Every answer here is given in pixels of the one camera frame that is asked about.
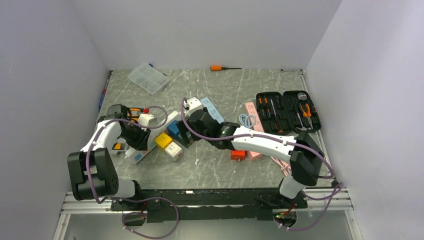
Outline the pink cube socket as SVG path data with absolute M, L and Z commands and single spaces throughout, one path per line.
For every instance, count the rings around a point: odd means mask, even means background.
M 263 156 L 263 154 L 254 151 L 247 151 L 246 154 L 251 161 L 259 160 Z

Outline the light blue power strip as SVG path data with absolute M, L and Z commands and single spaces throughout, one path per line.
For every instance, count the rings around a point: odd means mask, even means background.
M 207 111 L 212 116 L 213 119 L 217 120 L 218 123 L 223 123 L 225 119 L 219 113 L 217 108 L 213 105 L 211 100 L 208 97 L 204 97 L 200 100 L 204 107 L 207 108 Z M 246 128 L 252 129 L 256 124 L 260 123 L 259 117 L 254 116 L 253 114 L 240 114 L 238 116 L 239 123 Z

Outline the blue cube socket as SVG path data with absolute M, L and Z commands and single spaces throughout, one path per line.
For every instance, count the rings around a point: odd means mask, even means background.
M 180 130 L 178 127 L 178 121 L 174 120 L 167 126 L 167 133 L 170 137 L 177 140 L 180 135 Z

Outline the black tool case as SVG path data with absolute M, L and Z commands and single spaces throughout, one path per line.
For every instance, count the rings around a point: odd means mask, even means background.
M 260 92 L 255 106 L 265 133 L 315 133 L 322 128 L 313 100 L 304 90 Z

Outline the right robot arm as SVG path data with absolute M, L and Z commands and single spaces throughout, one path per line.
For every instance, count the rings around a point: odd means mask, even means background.
M 317 184 L 325 156 L 308 134 L 281 136 L 234 122 L 218 123 L 206 108 L 181 112 L 183 130 L 189 131 L 195 141 L 203 139 L 220 150 L 252 151 L 288 163 L 291 173 L 282 179 L 275 194 L 280 207 L 289 207 L 306 186 Z

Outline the white power strip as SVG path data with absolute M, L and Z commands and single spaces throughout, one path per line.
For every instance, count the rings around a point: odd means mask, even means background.
M 129 149 L 125 152 L 125 159 L 130 161 L 132 164 L 139 163 L 146 155 L 156 147 L 155 138 L 164 133 L 167 130 L 167 126 L 174 120 L 178 120 L 181 117 L 180 113 L 177 111 L 173 111 L 167 115 L 166 120 L 158 121 L 157 123 L 151 127 L 150 135 L 147 140 L 147 150 L 135 150 L 133 147 L 129 147 Z

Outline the grey tool tray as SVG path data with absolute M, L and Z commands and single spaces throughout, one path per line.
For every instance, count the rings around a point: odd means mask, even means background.
M 140 107 L 130 107 L 127 110 L 127 120 L 130 120 L 133 123 L 138 123 L 138 119 L 140 117 L 141 114 L 144 113 L 148 113 L 149 110 L 145 111 L 144 108 L 140 108 Z M 124 140 L 122 138 L 118 138 L 115 142 L 115 144 L 113 145 L 112 149 L 111 149 L 111 154 L 112 155 L 119 155 L 124 153 L 125 151 L 127 151 L 130 147 L 127 146 L 126 143 L 124 143 Z

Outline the red cube socket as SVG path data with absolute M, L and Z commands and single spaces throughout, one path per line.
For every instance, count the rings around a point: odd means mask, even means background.
M 246 158 L 246 152 L 244 150 L 232 150 L 230 153 L 230 159 L 235 161 L 243 161 Z

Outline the pink power strip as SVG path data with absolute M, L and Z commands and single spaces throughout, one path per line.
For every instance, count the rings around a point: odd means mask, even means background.
M 264 128 L 262 126 L 259 114 L 256 110 L 256 106 L 253 102 L 247 102 L 245 104 L 245 109 L 247 112 L 247 118 L 246 118 L 246 126 L 250 129 L 253 129 L 257 132 L 261 132 L 264 133 Z M 254 151 L 247 151 L 247 157 L 253 161 L 253 160 L 258 160 L 262 157 L 263 155 L 258 153 L 258 152 L 254 152 Z M 287 177 L 289 175 L 289 173 L 291 172 L 291 167 L 288 163 L 283 162 L 282 160 L 279 160 L 275 157 L 271 157 L 271 160 L 273 160 L 277 165 L 279 165 L 280 170 L 282 171 L 282 173 Z

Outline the yellow cube socket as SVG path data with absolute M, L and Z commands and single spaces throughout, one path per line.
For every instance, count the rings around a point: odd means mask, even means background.
M 173 142 L 173 139 L 167 133 L 162 132 L 154 139 L 154 142 L 158 148 L 165 150 Z

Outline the clear plastic organizer box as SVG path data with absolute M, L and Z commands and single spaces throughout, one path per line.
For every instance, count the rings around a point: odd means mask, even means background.
M 152 64 L 148 63 L 143 63 L 134 68 L 127 78 L 151 95 L 161 91 L 170 81 L 166 74 L 158 71 Z

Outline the white cube socket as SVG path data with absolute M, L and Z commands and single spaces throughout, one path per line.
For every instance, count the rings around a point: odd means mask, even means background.
M 174 162 L 176 162 L 182 155 L 183 155 L 183 149 L 176 144 L 174 141 L 172 141 L 165 149 L 165 154 L 172 159 Z

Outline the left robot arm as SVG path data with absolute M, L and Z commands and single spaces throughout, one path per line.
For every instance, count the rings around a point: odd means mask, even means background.
M 121 104 L 112 105 L 106 115 L 99 117 L 96 130 L 89 142 L 67 157 L 70 183 L 76 200 L 99 200 L 100 197 L 124 198 L 131 210 L 139 209 L 144 196 L 135 180 L 118 177 L 111 151 L 118 139 L 123 139 L 135 150 L 148 147 L 149 128 L 130 121 L 130 109 Z

